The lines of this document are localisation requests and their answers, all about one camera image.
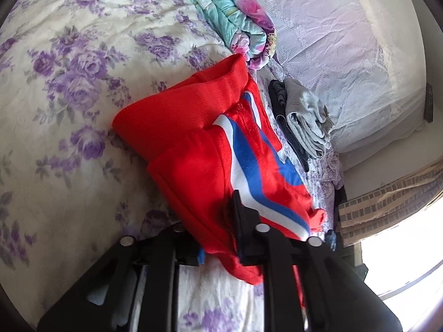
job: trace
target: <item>folded gray clothing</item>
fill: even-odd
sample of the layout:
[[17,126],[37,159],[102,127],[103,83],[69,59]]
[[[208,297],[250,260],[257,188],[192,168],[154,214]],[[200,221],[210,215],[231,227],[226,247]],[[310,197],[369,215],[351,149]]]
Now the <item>folded gray clothing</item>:
[[296,79],[286,78],[283,82],[287,124],[312,158],[322,158],[331,147],[330,132],[334,127],[326,106]]

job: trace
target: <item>white wall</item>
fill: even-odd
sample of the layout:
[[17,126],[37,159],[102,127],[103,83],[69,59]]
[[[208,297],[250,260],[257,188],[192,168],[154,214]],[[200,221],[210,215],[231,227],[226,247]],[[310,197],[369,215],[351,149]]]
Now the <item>white wall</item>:
[[443,32],[423,0],[412,1],[423,35],[427,81],[434,90],[434,122],[345,171],[348,198],[408,175],[443,154]]

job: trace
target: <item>white bedsheet with purple flowers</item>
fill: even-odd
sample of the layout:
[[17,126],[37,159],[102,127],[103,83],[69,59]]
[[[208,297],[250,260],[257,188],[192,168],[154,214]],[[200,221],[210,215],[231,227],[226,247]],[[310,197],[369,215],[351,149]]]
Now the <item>white bedsheet with purple flowers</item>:
[[[230,54],[189,0],[16,3],[0,30],[0,283],[31,326],[119,237],[176,221],[114,116]],[[262,331],[262,286],[213,258],[183,268],[178,325]]]

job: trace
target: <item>checkered curtain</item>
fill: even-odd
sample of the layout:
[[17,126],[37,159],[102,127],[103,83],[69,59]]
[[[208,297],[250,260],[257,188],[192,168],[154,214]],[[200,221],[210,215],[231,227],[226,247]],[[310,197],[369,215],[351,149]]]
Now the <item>checkered curtain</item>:
[[433,163],[338,206],[345,246],[395,226],[443,196],[443,156]]

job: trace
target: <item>window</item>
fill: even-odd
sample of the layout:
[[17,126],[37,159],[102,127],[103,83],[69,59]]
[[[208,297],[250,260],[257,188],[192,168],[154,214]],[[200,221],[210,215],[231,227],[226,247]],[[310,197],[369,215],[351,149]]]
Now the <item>window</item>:
[[366,284],[397,315],[404,331],[443,296],[443,199],[362,241]]

